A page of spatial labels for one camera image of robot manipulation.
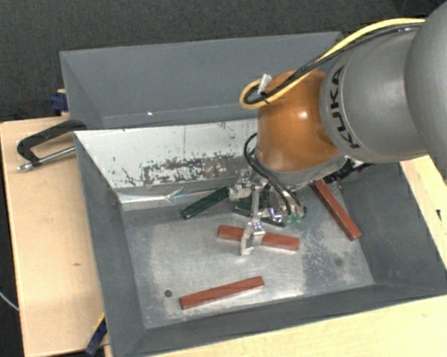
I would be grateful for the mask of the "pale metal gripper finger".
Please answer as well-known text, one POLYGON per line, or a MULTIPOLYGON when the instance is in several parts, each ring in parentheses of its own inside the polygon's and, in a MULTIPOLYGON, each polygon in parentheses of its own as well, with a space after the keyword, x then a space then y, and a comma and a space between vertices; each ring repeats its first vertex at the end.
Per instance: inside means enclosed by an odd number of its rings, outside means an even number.
POLYGON ((252 223, 247 223, 240 238, 241 255, 247 256, 253 251, 256 243, 256 232, 252 223))
POLYGON ((265 230, 262 227, 261 223, 253 223, 251 225, 251 230, 252 230, 250 234, 251 247, 255 248, 261 244, 262 239, 265 235, 265 230))

